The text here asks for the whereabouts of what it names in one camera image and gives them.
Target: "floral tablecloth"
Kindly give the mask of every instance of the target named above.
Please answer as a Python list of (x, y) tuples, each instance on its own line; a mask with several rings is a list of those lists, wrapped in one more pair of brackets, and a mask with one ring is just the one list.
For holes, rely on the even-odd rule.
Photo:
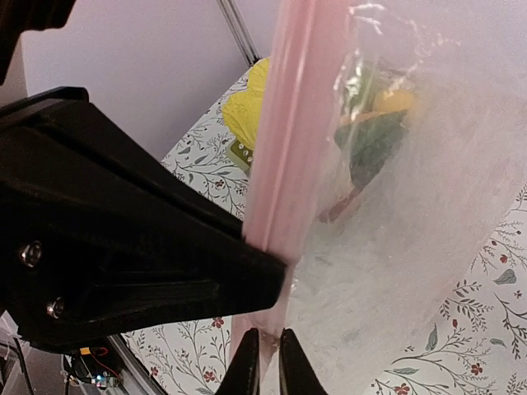
[[(234, 137), (223, 123), (222, 105), (246, 86), (245, 75), (162, 162), (175, 177), (238, 217), (245, 209), (247, 178), (226, 158)], [(526, 224), (524, 186), (478, 256), (467, 262), (465, 277), (438, 306), (427, 330), (401, 350), (365, 395), (527, 395)], [(230, 327), (228, 317), (211, 318), (123, 336), (168, 394), (206, 395), (225, 375)]]

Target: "wire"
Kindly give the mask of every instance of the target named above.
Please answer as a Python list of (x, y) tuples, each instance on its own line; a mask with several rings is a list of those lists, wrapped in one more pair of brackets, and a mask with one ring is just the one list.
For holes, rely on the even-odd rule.
[(105, 368), (106, 370), (108, 370), (111, 374), (113, 374), (113, 375), (115, 376), (115, 378), (116, 378), (118, 381), (121, 381), (119, 375), (116, 374), (114, 370), (110, 369), (108, 366), (106, 366), (105, 364), (103, 364), (102, 362), (100, 362), (100, 361), (97, 359), (97, 357), (96, 357), (95, 354), (91, 354), (91, 356), (93, 356), (93, 359), (96, 360), (96, 362), (97, 362), (100, 366), (102, 366), (103, 368)]
[(22, 353), (22, 347), (20, 346), (20, 342), (16, 337), (14, 337), (13, 340), (15, 341), (16, 349), (18, 350), (18, 362), (20, 363), (20, 370), (24, 374), (24, 379), (26, 380), (27, 391), (30, 393), (30, 395), (35, 395), (33, 386), (31, 386), (30, 376), (27, 374), (26, 360), (24, 359), (24, 354)]

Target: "ziplock bag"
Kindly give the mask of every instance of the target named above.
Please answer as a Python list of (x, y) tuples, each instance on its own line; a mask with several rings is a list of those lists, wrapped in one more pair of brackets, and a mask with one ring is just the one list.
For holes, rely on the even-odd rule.
[(524, 21), (519, 2), (284, 1), (244, 234), (289, 274), (234, 348), (267, 333), (265, 371), (291, 327), (328, 393), (356, 393), (426, 325), (525, 176)]

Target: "red flower print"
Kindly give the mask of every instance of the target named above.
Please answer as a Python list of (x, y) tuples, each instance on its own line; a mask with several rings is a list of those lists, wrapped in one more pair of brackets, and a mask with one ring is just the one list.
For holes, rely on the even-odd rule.
[(212, 326), (215, 328), (221, 329), (224, 324), (225, 321), (223, 321), (222, 317), (216, 317), (212, 319)]
[(203, 374), (203, 378), (205, 379), (207, 383), (214, 381), (216, 379), (216, 377), (214, 377), (214, 372), (205, 372)]
[(400, 387), (395, 387), (394, 391), (397, 393), (397, 395), (408, 395), (410, 392), (410, 387), (406, 385), (406, 383), (402, 383)]
[(470, 370), (474, 376), (477, 376), (480, 373), (483, 373), (483, 368), (477, 363), (476, 365), (472, 365), (472, 369)]

